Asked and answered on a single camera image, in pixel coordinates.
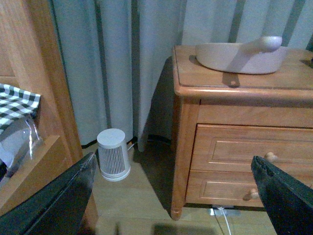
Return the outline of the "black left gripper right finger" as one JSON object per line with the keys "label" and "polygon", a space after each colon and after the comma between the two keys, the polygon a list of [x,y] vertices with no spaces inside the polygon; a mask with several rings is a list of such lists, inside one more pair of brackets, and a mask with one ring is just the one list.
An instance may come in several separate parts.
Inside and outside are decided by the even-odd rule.
{"label": "black left gripper right finger", "polygon": [[276,233],[311,235],[313,189],[259,156],[253,157],[251,171]]}

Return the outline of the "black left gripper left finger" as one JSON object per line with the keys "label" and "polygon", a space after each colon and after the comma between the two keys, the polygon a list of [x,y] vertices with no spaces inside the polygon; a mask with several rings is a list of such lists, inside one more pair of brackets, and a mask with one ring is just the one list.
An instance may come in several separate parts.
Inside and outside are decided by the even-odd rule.
{"label": "black left gripper left finger", "polygon": [[94,153],[0,217],[2,235],[75,235],[92,192]]}

